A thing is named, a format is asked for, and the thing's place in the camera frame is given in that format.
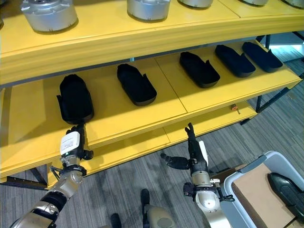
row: silver round object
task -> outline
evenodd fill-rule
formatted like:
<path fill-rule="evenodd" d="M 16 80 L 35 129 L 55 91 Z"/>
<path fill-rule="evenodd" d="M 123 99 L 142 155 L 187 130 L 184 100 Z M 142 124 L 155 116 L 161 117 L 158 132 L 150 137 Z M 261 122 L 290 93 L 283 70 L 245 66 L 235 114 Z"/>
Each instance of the silver round object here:
<path fill-rule="evenodd" d="M 304 0 L 284 0 L 291 6 L 299 7 L 299 8 L 304 8 Z"/>
<path fill-rule="evenodd" d="M 243 0 L 243 1 L 256 6 L 264 6 L 268 2 L 268 0 Z"/>
<path fill-rule="evenodd" d="M 72 0 L 24 0 L 20 7 L 35 31 L 60 31 L 78 20 Z"/>
<path fill-rule="evenodd" d="M 127 0 L 127 11 L 144 21 L 164 20 L 168 16 L 170 0 Z"/>
<path fill-rule="evenodd" d="M 182 4 L 196 8 L 208 8 L 213 3 L 213 0 L 178 0 Z"/>

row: metal bracket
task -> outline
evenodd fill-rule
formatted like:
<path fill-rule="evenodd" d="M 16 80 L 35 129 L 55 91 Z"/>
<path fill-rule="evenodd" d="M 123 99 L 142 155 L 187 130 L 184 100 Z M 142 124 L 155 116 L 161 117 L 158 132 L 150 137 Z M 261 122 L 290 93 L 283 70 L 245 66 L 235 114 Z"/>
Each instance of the metal bracket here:
<path fill-rule="evenodd" d="M 47 190 L 48 187 L 47 182 L 42 177 L 41 173 L 37 170 L 37 168 L 30 169 L 32 174 L 38 181 L 25 180 L 16 177 L 6 177 L 6 182 L 0 183 L 1 185 L 26 188 L 26 189 L 37 189 L 37 190 Z"/>
<path fill-rule="evenodd" d="M 6 182 L 0 183 L 1 185 L 12 186 L 12 187 L 19 187 L 19 188 L 26 188 L 26 189 L 37 189 L 37 190 L 45 190 L 47 191 L 47 184 L 36 182 L 36 181 L 29 181 L 15 177 L 7 177 Z"/>

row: black foam insert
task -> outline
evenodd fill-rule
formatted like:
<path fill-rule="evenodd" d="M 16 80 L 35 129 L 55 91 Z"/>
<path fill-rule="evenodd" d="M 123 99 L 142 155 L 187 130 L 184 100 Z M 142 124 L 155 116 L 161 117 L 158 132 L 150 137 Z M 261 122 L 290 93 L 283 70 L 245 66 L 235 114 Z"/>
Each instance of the black foam insert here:
<path fill-rule="evenodd" d="M 66 76 L 57 96 L 61 116 L 69 124 L 86 123 L 94 116 L 90 93 L 85 82 L 77 75 Z"/>
<path fill-rule="evenodd" d="M 227 68 L 237 77 L 248 77 L 255 70 L 255 66 L 245 54 L 239 55 L 234 49 L 225 45 L 217 45 L 215 53 Z"/>
<path fill-rule="evenodd" d="M 146 74 L 129 64 L 121 64 L 117 69 L 117 78 L 130 100 L 137 106 L 152 103 L 157 95 Z"/>
<path fill-rule="evenodd" d="M 264 71 L 273 73 L 283 66 L 283 63 L 269 50 L 262 49 L 259 45 L 245 42 L 243 51 Z"/>
<path fill-rule="evenodd" d="M 180 54 L 180 64 L 187 72 L 188 76 L 200 88 L 209 88 L 214 86 L 220 79 L 219 74 L 210 64 L 190 52 L 182 52 Z"/>

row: wooden shelf board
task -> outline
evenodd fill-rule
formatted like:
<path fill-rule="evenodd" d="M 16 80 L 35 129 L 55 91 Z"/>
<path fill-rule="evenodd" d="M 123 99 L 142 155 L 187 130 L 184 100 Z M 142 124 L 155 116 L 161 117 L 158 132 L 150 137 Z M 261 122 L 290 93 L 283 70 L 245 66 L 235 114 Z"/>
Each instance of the wooden shelf board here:
<path fill-rule="evenodd" d="M 195 45 L 304 28 L 304 14 L 240 18 L 218 0 L 205 10 L 171 1 L 168 18 L 159 23 L 130 18 L 124 0 L 74 2 L 79 24 L 55 35 L 32 31 L 19 10 L 20 1 L 9 1 L 1 8 L 0 85 Z"/>
<path fill-rule="evenodd" d="M 239 54 L 243 42 L 226 44 Z M 266 73 L 255 63 L 256 71 L 247 78 L 234 76 L 214 53 L 214 47 L 191 50 L 210 63 L 220 75 L 219 82 L 208 89 L 197 87 L 179 64 L 180 53 L 155 58 L 187 112 L 211 111 L 238 101 L 261 95 L 279 88 L 294 86 L 301 79 L 283 66 L 277 72 Z"/>
<path fill-rule="evenodd" d="M 94 149 L 94 158 L 89 161 L 81 161 L 81 165 L 87 169 L 87 174 L 108 169 L 123 162 L 144 156 L 156 151 L 169 143 L 168 137 L 163 128 L 140 134 L 119 142 Z M 61 161 L 56 159 L 53 163 L 55 167 L 62 167 Z M 52 186 L 56 178 L 48 171 L 48 183 Z"/>
<path fill-rule="evenodd" d="M 90 175 L 186 140 L 187 134 L 184 131 L 184 127 L 189 122 L 193 123 L 196 135 L 201 135 L 256 115 L 256 112 L 247 102 L 241 102 L 237 105 L 241 114 L 231 111 L 230 107 L 225 107 L 153 132 L 96 148 L 94 150 L 94 158 L 89 161 L 82 161 L 81 165 L 87 169 L 87 174 Z M 55 160 L 52 165 L 62 167 L 59 159 Z M 51 187 L 55 183 L 56 179 L 49 171 L 48 186 Z"/>
<path fill-rule="evenodd" d="M 292 7 L 282 0 L 269 0 L 264 6 L 257 7 L 240 0 L 219 0 L 240 17 L 264 17 L 275 15 L 303 15 L 304 10 Z"/>
<path fill-rule="evenodd" d="M 186 113 L 153 58 L 131 63 L 146 73 L 158 94 L 144 107 L 133 105 L 117 79 L 117 65 L 78 72 L 86 82 L 95 116 L 85 126 L 90 148 L 146 131 Z M 6 88 L 1 126 L 1 175 L 36 167 L 58 156 L 70 125 L 60 114 L 56 95 L 64 76 Z"/>
<path fill-rule="evenodd" d="M 237 106 L 240 114 L 238 114 L 237 111 L 232 111 L 231 107 L 228 106 L 185 121 L 165 126 L 165 132 L 170 142 L 176 143 L 187 139 L 187 134 L 185 133 L 184 128 L 190 122 L 194 126 L 195 135 L 199 136 L 227 125 L 240 122 L 244 119 L 250 119 L 257 115 L 255 110 L 253 110 L 246 101 L 237 103 Z"/>

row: black shoe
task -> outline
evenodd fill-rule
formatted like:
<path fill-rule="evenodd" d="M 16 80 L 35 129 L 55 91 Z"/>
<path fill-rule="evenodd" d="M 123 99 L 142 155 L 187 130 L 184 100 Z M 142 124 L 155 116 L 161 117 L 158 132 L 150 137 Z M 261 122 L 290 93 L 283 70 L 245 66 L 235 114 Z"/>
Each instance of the black shoe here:
<path fill-rule="evenodd" d="M 120 218 L 117 213 L 111 215 L 110 221 L 112 228 L 122 228 L 122 223 L 120 222 Z"/>
<path fill-rule="evenodd" d="M 141 192 L 141 202 L 142 202 L 142 215 L 144 215 L 144 206 L 150 204 L 150 194 L 147 189 L 143 189 Z"/>

